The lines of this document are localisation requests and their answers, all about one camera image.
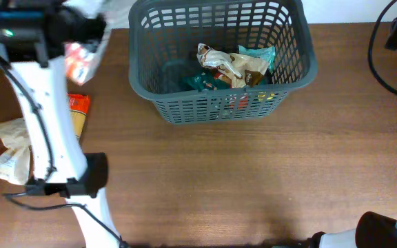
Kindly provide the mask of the Kleenex tissue multipack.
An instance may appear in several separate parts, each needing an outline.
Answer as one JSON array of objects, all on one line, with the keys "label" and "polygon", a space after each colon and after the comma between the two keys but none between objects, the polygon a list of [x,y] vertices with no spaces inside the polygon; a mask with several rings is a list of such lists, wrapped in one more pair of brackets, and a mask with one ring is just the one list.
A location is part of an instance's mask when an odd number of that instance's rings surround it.
[{"label": "Kleenex tissue multipack", "polygon": [[73,41],[65,46],[66,76],[70,80],[83,85],[95,75],[112,30],[129,26],[128,16],[133,3],[135,0],[69,0],[64,3],[91,20],[102,17],[106,22],[100,39]]}]

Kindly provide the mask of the teal wet wipes packet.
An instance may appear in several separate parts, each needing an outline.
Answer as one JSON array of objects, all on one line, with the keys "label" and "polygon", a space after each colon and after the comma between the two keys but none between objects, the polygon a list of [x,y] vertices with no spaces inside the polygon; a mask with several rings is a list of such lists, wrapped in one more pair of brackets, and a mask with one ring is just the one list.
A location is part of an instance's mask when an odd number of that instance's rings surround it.
[{"label": "teal wet wipes packet", "polygon": [[247,49],[241,45],[238,46],[238,53],[255,58],[263,59],[268,62],[268,71],[273,71],[273,63],[276,56],[276,48],[274,46],[259,49]]}]

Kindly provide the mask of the green Nescafe coffee bag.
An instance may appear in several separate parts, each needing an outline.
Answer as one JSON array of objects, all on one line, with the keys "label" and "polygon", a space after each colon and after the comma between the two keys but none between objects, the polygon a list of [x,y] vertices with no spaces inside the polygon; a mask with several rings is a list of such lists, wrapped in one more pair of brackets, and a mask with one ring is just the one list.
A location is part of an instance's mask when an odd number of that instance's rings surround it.
[{"label": "green Nescafe coffee bag", "polygon": [[198,74],[194,76],[183,77],[180,80],[180,85],[186,90],[227,90],[232,88],[254,87],[257,85],[265,85],[265,75],[256,71],[245,71],[245,76],[239,80],[227,77],[218,70],[201,69]]}]

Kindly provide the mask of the beige snack bag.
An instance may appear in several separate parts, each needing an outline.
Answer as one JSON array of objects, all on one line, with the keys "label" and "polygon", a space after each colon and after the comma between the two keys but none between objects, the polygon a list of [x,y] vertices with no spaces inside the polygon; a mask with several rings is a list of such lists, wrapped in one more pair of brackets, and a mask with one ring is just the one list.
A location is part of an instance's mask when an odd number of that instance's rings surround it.
[{"label": "beige snack bag", "polygon": [[231,88],[258,85],[269,68],[269,62],[264,59],[221,52],[204,43],[198,44],[196,56],[203,68],[217,71],[218,79]]}]

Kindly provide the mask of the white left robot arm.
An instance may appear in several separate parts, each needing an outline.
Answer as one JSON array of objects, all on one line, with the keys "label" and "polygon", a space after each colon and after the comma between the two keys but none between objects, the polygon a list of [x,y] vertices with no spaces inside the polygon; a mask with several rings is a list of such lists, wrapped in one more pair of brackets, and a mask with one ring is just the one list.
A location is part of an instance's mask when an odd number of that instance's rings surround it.
[{"label": "white left robot arm", "polygon": [[106,197],[108,160],[84,153],[70,116],[65,48],[74,43],[93,53],[92,78],[111,28],[104,1],[0,1],[0,68],[26,123],[34,171],[23,196],[65,198],[87,247],[125,247]]}]

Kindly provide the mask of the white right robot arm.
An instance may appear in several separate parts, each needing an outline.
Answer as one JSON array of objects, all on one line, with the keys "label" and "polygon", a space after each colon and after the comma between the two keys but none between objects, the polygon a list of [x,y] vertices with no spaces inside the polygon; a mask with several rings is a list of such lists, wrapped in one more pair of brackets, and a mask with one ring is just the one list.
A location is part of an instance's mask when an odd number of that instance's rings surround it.
[{"label": "white right robot arm", "polygon": [[[397,50],[397,17],[385,43],[388,50]],[[355,229],[339,233],[318,232],[299,247],[397,247],[397,220],[372,211],[364,213]]]}]

